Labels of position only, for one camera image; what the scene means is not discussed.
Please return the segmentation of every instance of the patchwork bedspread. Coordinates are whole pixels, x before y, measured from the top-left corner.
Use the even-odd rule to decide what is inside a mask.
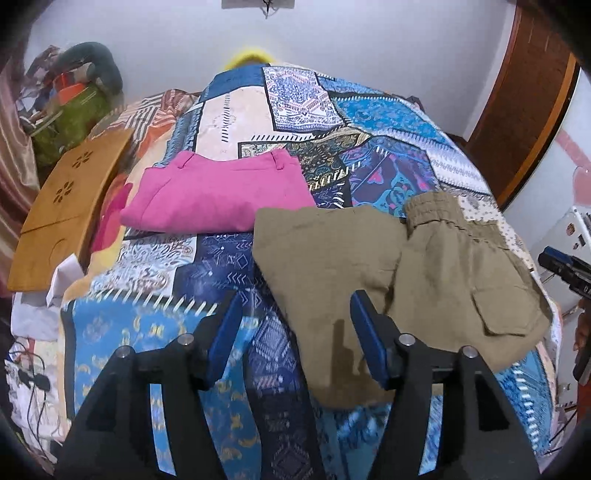
[[[217,75],[176,122],[156,165],[181,150],[225,161],[275,148],[300,159],[318,207],[369,204],[404,216],[411,196],[448,190],[466,218],[497,220],[509,247],[533,268],[478,170],[426,114],[397,96],[309,69],[255,65]],[[115,266],[64,315],[68,416],[115,348],[163,347],[212,314],[231,288],[244,305],[239,335],[223,379],[200,393],[228,478],[321,478],[326,472],[327,478],[365,479],[390,405],[334,411],[309,398],[295,339],[251,247],[251,233],[125,240]],[[547,350],[541,343],[497,375],[537,454],[548,447],[554,402]],[[160,468],[174,472],[155,386],[151,402]],[[441,397],[433,397],[423,472],[435,466],[440,425]]]

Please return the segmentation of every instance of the wall outlet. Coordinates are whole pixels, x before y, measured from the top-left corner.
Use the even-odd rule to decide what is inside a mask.
[[[296,0],[273,0],[269,11],[278,8],[294,8]],[[262,0],[222,0],[222,8],[262,8],[266,9]]]

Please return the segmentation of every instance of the pink shirt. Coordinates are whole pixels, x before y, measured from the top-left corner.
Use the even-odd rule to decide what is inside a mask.
[[[121,223],[150,232],[248,232],[259,208],[315,205],[300,162],[285,149],[230,161],[182,151],[166,167],[146,168]]]

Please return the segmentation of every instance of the metal bolt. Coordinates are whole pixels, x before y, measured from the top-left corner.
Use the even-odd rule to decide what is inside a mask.
[[[476,358],[478,356],[478,350],[476,350],[472,345],[463,346],[462,353],[468,358]]]
[[[184,333],[182,335],[179,335],[177,338],[177,342],[184,346],[193,343],[193,340],[195,340],[195,338],[191,333]]]
[[[131,347],[129,345],[120,346],[117,350],[115,350],[115,355],[119,358],[125,358],[131,353]]]
[[[406,346],[411,346],[417,339],[411,335],[410,333],[403,333],[401,336],[398,337],[398,341]]]

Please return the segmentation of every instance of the striped fabric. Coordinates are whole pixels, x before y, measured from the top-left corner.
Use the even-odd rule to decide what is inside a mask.
[[[31,139],[21,128],[11,92],[12,61],[0,73],[0,297],[7,290],[22,224],[38,191]]]
[[[193,104],[195,97],[183,90],[171,89],[128,105],[103,132],[132,128],[132,163],[142,157],[148,147],[173,125]]]

